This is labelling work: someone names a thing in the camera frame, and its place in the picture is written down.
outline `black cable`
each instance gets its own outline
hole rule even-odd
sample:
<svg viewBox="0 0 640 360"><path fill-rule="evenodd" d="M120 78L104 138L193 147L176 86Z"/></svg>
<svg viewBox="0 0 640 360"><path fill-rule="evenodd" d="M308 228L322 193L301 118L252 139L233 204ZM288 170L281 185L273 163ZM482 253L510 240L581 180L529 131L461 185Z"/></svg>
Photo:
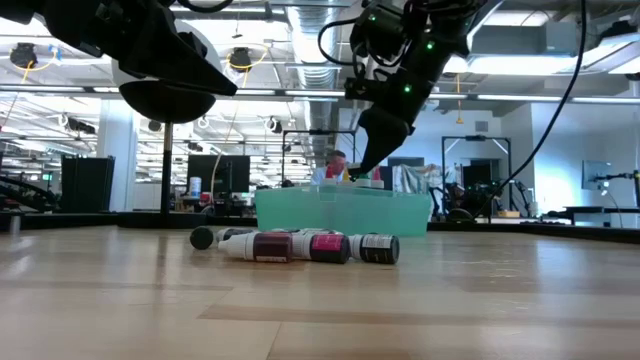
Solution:
<svg viewBox="0 0 640 360"><path fill-rule="evenodd" d="M197 5L193 5L191 3L191 0L178 0L178 4L184 6L185 8L194 12L205 13L205 14L216 13L226 8L227 6L231 5L232 2L233 0L224 0L214 6L197 6Z"/></svg>
<svg viewBox="0 0 640 360"><path fill-rule="evenodd" d="M327 54L326 51L324 51L324 49L322 48L322 35L324 35L324 32L329 30L330 28L334 27L334 26L344 26L344 25L349 25L349 24L355 24L356 21L358 21L358 18L353 18L353 19L349 19L349 20L339 20L339 21L334 21L334 22L330 22L327 25L323 26L322 29L320 29L320 32L318 33L318 49L320 49L320 53L322 54L322 56L324 56L325 59L331 61L334 64L338 64L338 65L343 65L343 66L356 66L356 64L354 64L353 62L346 62L346 61L340 61L336 58L331 57L331 55Z"/></svg>
<svg viewBox="0 0 640 360"><path fill-rule="evenodd" d="M522 172L522 170L524 170L529 165L529 163L531 163L531 161L536 156L538 151L540 151L540 148L542 147L542 144L544 144L545 140L547 140L547 137L549 136L549 133L551 132L551 129L553 128L553 125L555 125L556 120L558 120L558 117L560 116L560 113L562 112L562 108L564 108L564 104L569 99L569 95L571 95L571 91L573 90L573 86L575 85L576 80L578 80L578 75L580 75L580 69L582 68L582 59L584 58L584 48L585 48L586 38L587 38L587 0L580 0L580 4L581 4L580 13L581 13L581 16L582 16L580 49L579 49L579 53L578 53L578 60L576 62L576 69L573 72L573 76L571 77L571 81L569 82L569 86L567 86L567 90L565 91L564 95L562 96L562 100L560 100L560 104L558 104L558 108L556 109L556 112L553 114L553 117L551 118L551 121L549 122L549 125L547 126L547 129L544 131L544 134L542 134L542 137L540 138L540 141L538 142L538 145L536 145L535 149L533 149L533 152L531 152L531 155L529 155L527 160L518 168L518 170L516 170L514 173L512 173L511 176L509 176L509 178L505 182L503 182L502 185L500 185L500 187L498 189L496 189L493 192L491 197L489 197L489 199L487 199L487 201L485 201L485 203L482 205L482 207L473 216L474 219L477 218L478 216L480 216L480 214L482 213L482 210L487 206L487 204L490 204L491 200L498 193L500 193L500 191L502 191L502 189L504 189L504 187L507 186L507 184L509 184L509 182L511 180L515 179L516 176L518 176Z"/></svg>
<svg viewBox="0 0 640 360"><path fill-rule="evenodd" d="M616 209L618 209L618 216L620 217L620 228L624 229L624 225L622 224L622 211L620 211L620 206L618 206L618 202L616 201L616 198L613 197L613 194L611 194L611 191L607 190L607 194L609 195L609 197L611 197L613 205L615 205Z"/></svg>

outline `black cylinder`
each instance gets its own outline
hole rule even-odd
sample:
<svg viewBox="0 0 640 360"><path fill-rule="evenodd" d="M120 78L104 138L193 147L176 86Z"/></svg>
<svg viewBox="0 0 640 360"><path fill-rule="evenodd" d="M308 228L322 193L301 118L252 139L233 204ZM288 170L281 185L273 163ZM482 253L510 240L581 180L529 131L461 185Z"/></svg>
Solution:
<svg viewBox="0 0 640 360"><path fill-rule="evenodd" d="M636 190L636 206L640 208L640 171L633 172L633 184Z"/></svg>
<svg viewBox="0 0 640 360"><path fill-rule="evenodd" d="M378 264L395 264L400 256L400 241L393 235L354 235L349 237L355 259Z"/></svg>
<svg viewBox="0 0 640 360"><path fill-rule="evenodd" d="M171 148L173 147L173 125L164 127L164 153L162 155L162 187L160 213L169 215L169 196L171 194Z"/></svg>
<svg viewBox="0 0 640 360"><path fill-rule="evenodd" d="M198 250L206 250L213 244L213 231L208 226L198 226L189 236L191 245Z"/></svg>

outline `metal pole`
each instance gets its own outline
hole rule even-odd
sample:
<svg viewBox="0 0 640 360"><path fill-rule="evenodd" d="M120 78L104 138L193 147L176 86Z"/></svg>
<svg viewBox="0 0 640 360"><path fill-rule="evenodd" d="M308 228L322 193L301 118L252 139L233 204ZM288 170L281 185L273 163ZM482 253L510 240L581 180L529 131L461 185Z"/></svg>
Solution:
<svg viewBox="0 0 640 360"><path fill-rule="evenodd" d="M356 133L355 131L351 133L353 137L353 162L356 162Z"/></svg>
<svg viewBox="0 0 640 360"><path fill-rule="evenodd" d="M511 170L511 140L505 138L504 141L507 142L507 151L509 152L509 155L507 155L507 159L509 160L509 177L511 177L512 174L512 170ZM511 181L509 182L509 210L513 210L513 184L511 183Z"/></svg>
<svg viewBox="0 0 640 360"><path fill-rule="evenodd" d="M173 124L164 126L164 152L162 155L162 195L160 213L169 215L169 194L171 193L171 150L173 147Z"/></svg>
<svg viewBox="0 0 640 360"><path fill-rule="evenodd" d="M284 156L285 156L285 152L284 152L284 147L286 146L286 140L287 140L287 134L289 132L288 131L283 131L282 132L282 183L284 183Z"/></svg>
<svg viewBox="0 0 640 360"><path fill-rule="evenodd" d="M444 194L447 191L447 187L445 185L445 181L446 181L446 175L445 175L445 149L444 149L444 144L447 141L447 138L445 136L442 137L442 170L440 171L442 173L442 201L441 201L441 205L442 205L442 215L447 215L447 207L444 204Z"/></svg>

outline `person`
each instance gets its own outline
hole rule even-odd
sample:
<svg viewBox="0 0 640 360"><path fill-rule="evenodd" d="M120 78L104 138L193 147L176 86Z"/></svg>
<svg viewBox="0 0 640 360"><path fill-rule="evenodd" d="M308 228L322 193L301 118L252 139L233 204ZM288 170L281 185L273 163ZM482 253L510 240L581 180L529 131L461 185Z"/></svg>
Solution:
<svg viewBox="0 0 640 360"><path fill-rule="evenodd" d="M334 150L329 154L327 166L317 168L311 177L311 185L322 185L322 180L327 174L327 168L331 167L336 184L342 181L342 175L347 165L347 155L340 150Z"/></svg>

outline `pink label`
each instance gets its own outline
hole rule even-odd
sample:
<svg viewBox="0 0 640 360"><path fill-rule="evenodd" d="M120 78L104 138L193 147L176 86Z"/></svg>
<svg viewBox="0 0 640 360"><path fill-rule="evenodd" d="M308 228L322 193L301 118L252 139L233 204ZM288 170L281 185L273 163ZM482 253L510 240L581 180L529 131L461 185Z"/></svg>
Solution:
<svg viewBox="0 0 640 360"><path fill-rule="evenodd" d="M342 238L342 235L336 234L315 235L313 237L311 249L321 251L340 251Z"/></svg>

